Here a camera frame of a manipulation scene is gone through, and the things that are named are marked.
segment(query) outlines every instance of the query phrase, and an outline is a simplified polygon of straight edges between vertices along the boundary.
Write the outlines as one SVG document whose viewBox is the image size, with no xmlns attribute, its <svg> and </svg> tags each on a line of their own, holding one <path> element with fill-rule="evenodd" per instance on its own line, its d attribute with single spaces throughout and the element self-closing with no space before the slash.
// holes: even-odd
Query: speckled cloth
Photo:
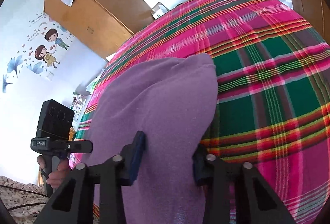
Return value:
<svg viewBox="0 0 330 224">
<path fill-rule="evenodd" d="M 22 184 L 13 181 L 5 176 L 0 176 L 0 185 L 9 186 L 21 190 L 28 190 L 37 193 L 44 193 L 43 185 L 37 186 L 34 184 Z M 6 208 L 12 208 L 19 205 L 25 204 L 35 204 L 35 203 L 46 203 L 48 201 L 47 197 L 43 197 L 38 194 L 26 193 L 23 191 L 17 191 L 12 189 L 7 189 L 0 187 L 0 198 L 5 204 Z M 10 211 L 17 224 L 33 224 L 36 217 L 42 210 L 44 205 L 27 206 L 23 208 L 18 208 Z M 98 219 L 94 216 L 93 224 L 98 224 Z"/>
</svg>

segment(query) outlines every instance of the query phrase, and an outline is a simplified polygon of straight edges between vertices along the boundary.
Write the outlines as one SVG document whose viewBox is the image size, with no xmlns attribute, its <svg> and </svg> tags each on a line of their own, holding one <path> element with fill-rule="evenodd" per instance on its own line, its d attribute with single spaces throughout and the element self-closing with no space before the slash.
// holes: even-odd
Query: bed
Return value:
<svg viewBox="0 0 330 224">
<path fill-rule="evenodd" d="M 213 58 L 218 79 L 217 124 L 201 143 L 227 162 L 254 163 L 296 222 L 312 223 L 329 197 L 330 47 L 278 0 L 190 0 L 138 32 L 105 68 L 76 139 L 125 70 L 198 53 Z M 72 154 L 71 167 L 80 160 Z"/>
</svg>

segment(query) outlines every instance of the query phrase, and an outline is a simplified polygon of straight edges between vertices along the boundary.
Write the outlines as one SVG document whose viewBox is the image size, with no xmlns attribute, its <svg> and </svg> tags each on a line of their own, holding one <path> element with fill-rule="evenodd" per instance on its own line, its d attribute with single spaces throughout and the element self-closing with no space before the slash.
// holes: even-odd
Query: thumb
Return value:
<svg viewBox="0 0 330 224">
<path fill-rule="evenodd" d="M 45 163 L 44 157 L 42 155 L 39 155 L 37 157 L 37 163 L 40 165 L 41 169 L 46 168 L 46 163 Z"/>
</svg>

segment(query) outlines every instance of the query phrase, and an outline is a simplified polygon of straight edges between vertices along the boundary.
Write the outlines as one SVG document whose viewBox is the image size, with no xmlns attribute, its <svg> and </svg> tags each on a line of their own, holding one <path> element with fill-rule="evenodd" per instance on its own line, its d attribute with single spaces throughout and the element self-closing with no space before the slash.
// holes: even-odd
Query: purple fabric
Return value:
<svg viewBox="0 0 330 224">
<path fill-rule="evenodd" d="M 85 138 L 94 150 L 82 162 L 103 163 L 136 131 L 146 134 L 138 179 L 123 187 L 128 224 L 202 223 L 205 198 L 194 183 L 192 155 L 216 103 L 216 71 L 207 54 L 137 64 L 106 88 Z"/>
</svg>

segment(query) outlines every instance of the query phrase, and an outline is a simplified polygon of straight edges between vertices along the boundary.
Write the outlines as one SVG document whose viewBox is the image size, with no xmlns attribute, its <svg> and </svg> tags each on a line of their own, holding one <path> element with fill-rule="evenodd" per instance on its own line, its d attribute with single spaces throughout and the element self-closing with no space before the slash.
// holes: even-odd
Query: yellow dress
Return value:
<svg viewBox="0 0 330 224">
<path fill-rule="evenodd" d="M 48 52 L 44 56 L 44 61 L 47 63 L 47 67 L 50 67 L 56 61 L 56 58 Z"/>
</svg>

